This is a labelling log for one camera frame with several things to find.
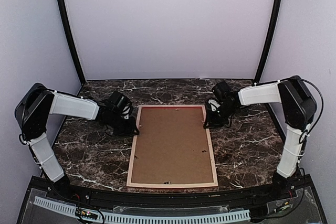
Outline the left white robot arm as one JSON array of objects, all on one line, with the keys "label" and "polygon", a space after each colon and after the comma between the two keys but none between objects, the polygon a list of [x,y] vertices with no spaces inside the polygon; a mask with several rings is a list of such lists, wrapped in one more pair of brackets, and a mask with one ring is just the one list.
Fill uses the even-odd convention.
[{"label": "left white robot arm", "polygon": [[69,201],[74,197],[74,189],[68,185],[69,178],[48,139],[50,117],[59,115],[97,121],[112,128],[114,135],[134,136],[140,131],[132,113],[131,100],[119,91],[98,102],[36,82],[16,106],[14,117],[20,128],[20,142],[28,146],[35,163],[54,185],[54,193],[61,200]]}]

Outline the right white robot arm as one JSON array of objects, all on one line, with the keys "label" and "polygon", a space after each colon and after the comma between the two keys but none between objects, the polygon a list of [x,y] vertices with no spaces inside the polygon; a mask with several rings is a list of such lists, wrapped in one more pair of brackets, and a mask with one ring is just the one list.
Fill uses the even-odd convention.
[{"label": "right white robot arm", "polygon": [[324,105],[318,105],[308,86],[315,85],[300,76],[255,83],[233,90],[225,81],[212,88],[213,98],[205,102],[205,129],[230,127],[237,110],[254,104],[279,103],[286,123],[286,139],[280,162],[272,177],[268,195],[280,199],[288,191],[288,180],[298,169],[307,138],[320,120]]}]

